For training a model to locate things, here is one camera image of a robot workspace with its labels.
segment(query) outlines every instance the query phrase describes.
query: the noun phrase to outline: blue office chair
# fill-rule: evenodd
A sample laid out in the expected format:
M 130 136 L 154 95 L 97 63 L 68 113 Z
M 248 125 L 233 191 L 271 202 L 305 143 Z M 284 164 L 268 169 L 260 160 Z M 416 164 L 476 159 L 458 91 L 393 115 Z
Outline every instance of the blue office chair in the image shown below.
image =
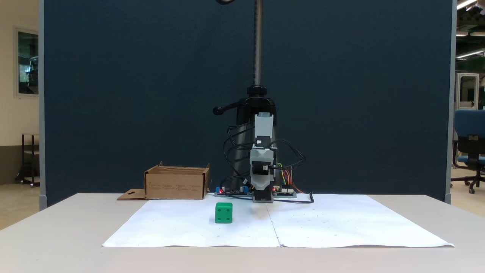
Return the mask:
M 465 181 L 470 186 L 469 193 L 475 193 L 473 186 L 480 187 L 480 181 L 485 177 L 480 171 L 485 166 L 485 110 L 457 110 L 454 116 L 455 131 L 458 140 L 453 140 L 453 165 L 460 169 L 469 169 L 477 172 L 475 176 L 452 178 L 453 181 Z M 458 162 L 467 166 L 459 166 L 456 163 L 456 151 L 468 153 L 458 157 Z

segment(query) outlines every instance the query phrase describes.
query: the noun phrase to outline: metal threaded rod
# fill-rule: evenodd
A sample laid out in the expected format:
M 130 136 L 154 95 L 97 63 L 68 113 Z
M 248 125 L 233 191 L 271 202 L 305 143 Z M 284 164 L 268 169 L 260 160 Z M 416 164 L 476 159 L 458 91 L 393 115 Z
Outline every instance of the metal threaded rod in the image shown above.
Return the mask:
M 253 85 L 261 85 L 262 38 L 263 38 L 263 0 L 254 0 Z

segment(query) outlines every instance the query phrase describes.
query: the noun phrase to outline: green cube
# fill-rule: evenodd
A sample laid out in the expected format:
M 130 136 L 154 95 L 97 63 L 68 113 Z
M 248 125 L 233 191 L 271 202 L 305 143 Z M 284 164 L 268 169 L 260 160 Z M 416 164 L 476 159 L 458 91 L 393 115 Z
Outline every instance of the green cube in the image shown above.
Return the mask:
M 232 203 L 215 204 L 215 222 L 232 223 Z

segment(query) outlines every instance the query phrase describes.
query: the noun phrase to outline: table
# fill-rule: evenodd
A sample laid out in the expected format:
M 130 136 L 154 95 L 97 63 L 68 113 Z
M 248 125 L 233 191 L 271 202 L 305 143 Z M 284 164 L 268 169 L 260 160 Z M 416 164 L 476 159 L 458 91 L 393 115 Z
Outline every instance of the table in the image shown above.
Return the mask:
M 369 195 L 455 248 L 103 248 L 146 201 L 76 194 L 0 231 L 5 273 L 484 271 L 485 218 L 420 195 Z

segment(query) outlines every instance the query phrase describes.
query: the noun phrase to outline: open cardboard box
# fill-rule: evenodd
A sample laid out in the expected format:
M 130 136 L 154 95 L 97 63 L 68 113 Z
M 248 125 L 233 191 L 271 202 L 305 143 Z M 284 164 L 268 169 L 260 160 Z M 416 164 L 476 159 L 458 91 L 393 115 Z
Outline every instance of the open cardboard box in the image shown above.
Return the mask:
M 158 166 L 145 171 L 144 188 L 130 189 L 118 200 L 202 200 L 209 187 L 210 164 L 205 168 Z

